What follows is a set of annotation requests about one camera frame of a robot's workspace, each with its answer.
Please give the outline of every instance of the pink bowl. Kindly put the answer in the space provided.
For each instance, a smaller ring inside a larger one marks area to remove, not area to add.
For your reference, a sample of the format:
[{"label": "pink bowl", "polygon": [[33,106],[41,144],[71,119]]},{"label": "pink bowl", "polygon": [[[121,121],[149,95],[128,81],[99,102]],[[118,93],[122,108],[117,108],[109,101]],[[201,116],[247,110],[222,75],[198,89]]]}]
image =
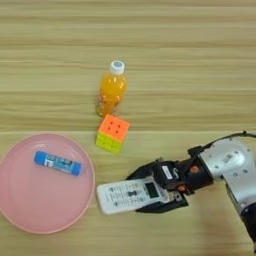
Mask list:
[{"label": "pink bowl", "polygon": [[[36,165],[38,150],[80,162],[80,176]],[[50,234],[71,226],[88,208],[94,186],[89,156],[60,135],[24,139],[0,163],[0,209],[11,223],[31,233]]]}]

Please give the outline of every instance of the black cable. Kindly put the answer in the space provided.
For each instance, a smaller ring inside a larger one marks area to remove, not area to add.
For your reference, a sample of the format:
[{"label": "black cable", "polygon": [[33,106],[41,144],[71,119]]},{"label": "black cable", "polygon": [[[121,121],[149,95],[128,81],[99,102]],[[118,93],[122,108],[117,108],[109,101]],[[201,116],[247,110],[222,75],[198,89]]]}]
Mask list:
[{"label": "black cable", "polygon": [[230,139],[230,138],[235,138],[235,137],[251,137],[251,138],[256,139],[256,134],[247,133],[246,131],[243,131],[243,132],[240,132],[240,133],[233,133],[233,134],[230,134],[228,136],[222,137],[220,139],[214,140],[214,141],[212,141],[212,142],[210,142],[210,143],[208,143],[208,144],[206,144],[204,146],[197,147],[198,149],[196,150],[196,152],[193,153],[193,155],[191,157],[191,160],[189,161],[187,166],[182,170],[183,175],[186,175],[189,172],[191,166],[193,165],[195,160],[198,158],[198,155],[200,153],[202,153],[205,149],[210,148],[213,143],[215,143],[215,142],[217,142],[219,140]]}]

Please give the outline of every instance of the orange juice bottle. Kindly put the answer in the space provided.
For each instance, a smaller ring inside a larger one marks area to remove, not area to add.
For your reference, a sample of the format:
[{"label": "orange juice bottle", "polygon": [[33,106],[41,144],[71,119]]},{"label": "orange juice bottle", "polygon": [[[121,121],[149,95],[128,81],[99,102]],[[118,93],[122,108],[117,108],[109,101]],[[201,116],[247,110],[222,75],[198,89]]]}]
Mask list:
[{"label": "orange juice bottle", "polygon": [[97,113],[100,116],[115,113],[122,101],[127,88],[124,69],[122,61],[114,60],[110,64],[109,72],[102,77],[97,105]]}]

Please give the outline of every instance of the white remote control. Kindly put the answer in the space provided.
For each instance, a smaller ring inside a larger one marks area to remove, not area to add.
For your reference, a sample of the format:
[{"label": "white remote control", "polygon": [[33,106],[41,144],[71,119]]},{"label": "white remote control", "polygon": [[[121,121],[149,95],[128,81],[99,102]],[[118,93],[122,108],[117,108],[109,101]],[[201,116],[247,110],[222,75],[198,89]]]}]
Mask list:
[{"label": "white remote control", "polygon": [[169,202],[167,190],[162,189],[152,177],[99,185],[97,195],[105,214],[132,211],[156,202]]}]

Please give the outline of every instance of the blue cap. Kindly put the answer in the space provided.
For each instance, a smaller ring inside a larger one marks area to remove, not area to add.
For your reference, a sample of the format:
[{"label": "blue cap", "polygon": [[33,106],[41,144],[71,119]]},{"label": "blue cap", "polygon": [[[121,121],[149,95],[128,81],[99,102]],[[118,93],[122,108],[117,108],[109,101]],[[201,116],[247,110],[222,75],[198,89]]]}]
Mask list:
[{"label": "blue cap", "polygon": [[36,164],[44,165],[46,157],[47,157],[47,153],[43,151],[37,151],[34,157],[34,162]]},{"label": "blue cap", "polygon": [[74,162],[74,166],[73,166],[71,174],[74,176],[78,176],[80,174],[80,172],[81,172],[81,164],[78,162]]}]

